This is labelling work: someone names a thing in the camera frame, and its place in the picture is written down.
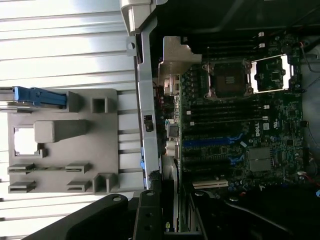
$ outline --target gray plastic panel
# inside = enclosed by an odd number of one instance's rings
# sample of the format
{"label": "gray plastic panel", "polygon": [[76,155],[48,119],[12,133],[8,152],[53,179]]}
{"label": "gray plastic panel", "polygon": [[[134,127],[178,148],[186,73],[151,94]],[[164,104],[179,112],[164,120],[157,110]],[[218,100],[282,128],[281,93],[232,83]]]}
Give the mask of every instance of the gray plastic panel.
{"label": "gray plastic panel", "polygon": [[[68,89],[55,92],[65,93]],[[26,175],[10,175],[10,184],[35,181],[32,193],[68,192],[70,182],[92,182],[98,173],[118,175],[118,112],[117,91],[114,89],[72,89],[80,96],[80,108],[75,112],[54,112],[38,110],[32,114],[8,114],[9,165],[35,164],[36,167],[64,168],[70,164],[90,164],[91,168],[72,172],[66,170],[39,169]],[[107,99],[107,113],[92,113],[93,99]],[[35,121],[46,120],[86,120],[88,130],[85,135],[45,143],[48,154],[44,158],[14,157],[14,126],[32,126]]]}

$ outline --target motherboard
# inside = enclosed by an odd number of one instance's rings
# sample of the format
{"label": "motherboard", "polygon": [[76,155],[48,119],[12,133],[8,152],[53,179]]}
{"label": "motherboard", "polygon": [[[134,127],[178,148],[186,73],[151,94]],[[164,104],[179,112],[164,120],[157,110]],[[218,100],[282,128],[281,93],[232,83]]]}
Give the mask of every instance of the motherboard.
{"label": "motherboard", "polygon": [[203,58],[180,76],[174,97],[180,177],[191,176],[195,189],[243,192],[301,181],[297,171],[309,157],[299,42],[284,35],[263,48]]}

